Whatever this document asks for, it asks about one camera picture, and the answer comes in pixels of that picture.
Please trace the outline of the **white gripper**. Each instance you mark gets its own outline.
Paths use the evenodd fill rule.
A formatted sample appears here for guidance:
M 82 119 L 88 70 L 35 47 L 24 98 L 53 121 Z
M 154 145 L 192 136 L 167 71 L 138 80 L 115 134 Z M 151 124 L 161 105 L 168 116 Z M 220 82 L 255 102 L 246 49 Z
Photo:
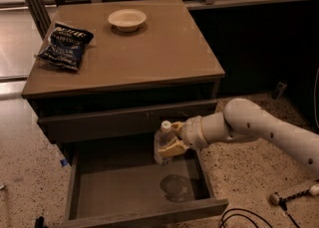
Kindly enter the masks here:
M 171 124 L 172 130 L 180 133 L 182 140 L 176 138 L 172 139 L 166 146 L 159 149 L 159 154 L 162 157 L 173 157 L 184 154 L 188 148 L 204 149 L 208 147 L 203 131 L 202 131 L 203 117 L 198 115 L 189 118 L 184 123 L 176 121 Z

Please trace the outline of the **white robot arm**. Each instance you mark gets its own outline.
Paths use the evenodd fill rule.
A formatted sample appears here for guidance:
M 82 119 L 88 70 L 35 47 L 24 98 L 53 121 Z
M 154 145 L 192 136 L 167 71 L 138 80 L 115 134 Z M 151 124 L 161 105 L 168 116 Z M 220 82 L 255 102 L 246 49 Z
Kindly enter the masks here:
M 247 99 L 229 101 L 220 113 L 164 121 L 155 136 L 155 158 L 198 150 L 216 142 L 247 142 L 263 138 L 310 170 L 319 172 L 319 135 L 280 120 Z

